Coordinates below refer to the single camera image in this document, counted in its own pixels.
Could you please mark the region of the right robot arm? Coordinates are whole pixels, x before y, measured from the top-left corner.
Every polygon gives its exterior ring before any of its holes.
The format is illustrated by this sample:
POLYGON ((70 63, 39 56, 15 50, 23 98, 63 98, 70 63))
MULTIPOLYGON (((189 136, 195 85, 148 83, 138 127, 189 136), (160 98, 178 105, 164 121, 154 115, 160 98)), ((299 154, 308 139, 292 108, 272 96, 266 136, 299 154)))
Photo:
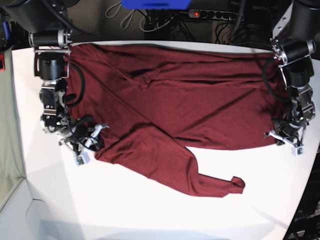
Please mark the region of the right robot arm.
POLYGON ((34 75, 43 81, 39 93, 43 130, 58 134, 59 144, 83 162, 88 150, 102 149, 99 134, 107 124, 94 124, 89 114, 75 119, 69 113, 86 90, 83 71, 71 62, 73 33, 85 33, 68 19, 67 9, 75 4, 76 0, 2 0, 0 7, 28 32, 34 49, 34 75))

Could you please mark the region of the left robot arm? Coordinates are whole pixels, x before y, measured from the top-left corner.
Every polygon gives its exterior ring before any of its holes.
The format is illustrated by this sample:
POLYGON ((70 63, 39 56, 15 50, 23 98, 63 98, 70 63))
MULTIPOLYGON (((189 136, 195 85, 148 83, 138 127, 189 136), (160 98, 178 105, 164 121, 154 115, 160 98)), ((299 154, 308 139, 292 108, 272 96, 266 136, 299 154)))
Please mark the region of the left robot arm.
POLYGON ((315 117, 310 78, 314 75, 312 54, 316 52, 314 39, 320 31, 320 2, 294 0, 273 28, 270 46, 273 58, 262 68, 267 90, 277 100, 288 105, 281 119, 273 120, 274 129, 265 137, 273 137, 277 145, 287 144, 295 156, 304 153, 304 135, 309 122, 315 117), (289 96, 281 97, 267 80, 269 64, 276 63, 289 96))

